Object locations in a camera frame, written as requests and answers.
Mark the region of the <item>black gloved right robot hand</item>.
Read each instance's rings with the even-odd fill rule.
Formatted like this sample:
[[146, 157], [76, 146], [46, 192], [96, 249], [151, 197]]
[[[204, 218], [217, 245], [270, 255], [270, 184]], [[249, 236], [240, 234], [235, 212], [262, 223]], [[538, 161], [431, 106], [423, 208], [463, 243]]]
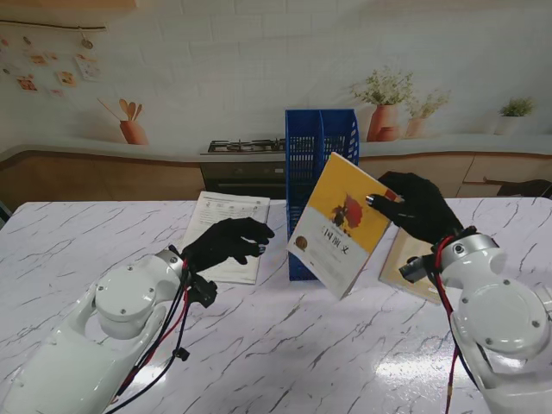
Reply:
[[367, 203], [411, 237], [435, 245], [447, 236], [460, 234], [462, 226], [438, 187], [408, 172], [386, 172], [379, 182], [398, 194], [400, 202], [372, 194]]

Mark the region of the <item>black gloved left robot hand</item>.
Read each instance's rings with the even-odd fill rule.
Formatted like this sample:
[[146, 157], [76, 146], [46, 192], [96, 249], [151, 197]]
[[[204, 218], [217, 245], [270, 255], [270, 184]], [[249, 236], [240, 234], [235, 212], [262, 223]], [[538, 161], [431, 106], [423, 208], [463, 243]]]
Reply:
[[273, 237], [273, 231], [265, 223], [251, 217], [227, 218], [211, 225], [180, 255], [194, 273], [212, 268], [228, 258], [247, 265], [248, 257], [260, 257]]

